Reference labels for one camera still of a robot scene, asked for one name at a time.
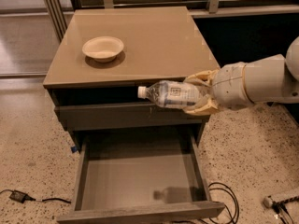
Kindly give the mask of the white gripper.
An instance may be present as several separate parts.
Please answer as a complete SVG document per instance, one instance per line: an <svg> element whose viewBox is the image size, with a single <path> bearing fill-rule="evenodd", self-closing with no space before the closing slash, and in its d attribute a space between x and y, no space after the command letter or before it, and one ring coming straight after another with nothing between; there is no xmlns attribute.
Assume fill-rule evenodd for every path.
<svg viewBox="0 0 299 224"><path fill-rule="evenodd" d="M253 105L245 88L244 63L226 64L223 68L206 70L184 79L195 86L212 85L214 99L209 98L202 106L184 108L183 112L192 116L209 116L221 112L221 107L239 110Z"/></svg>

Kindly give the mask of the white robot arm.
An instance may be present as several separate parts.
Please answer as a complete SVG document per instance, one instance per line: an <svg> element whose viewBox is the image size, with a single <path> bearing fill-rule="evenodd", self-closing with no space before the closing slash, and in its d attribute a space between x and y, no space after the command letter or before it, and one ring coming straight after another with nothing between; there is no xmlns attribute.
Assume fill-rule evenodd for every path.
<svg viewBox="0 0 299 224"><path fill-rule="evenodd" d="M184 108L193 116L215 114L225 109L239 110L259 103L299 102L299 37L281 54L251 63L226 64L185 78L185 82L206 88L201 104Z"/></svg>

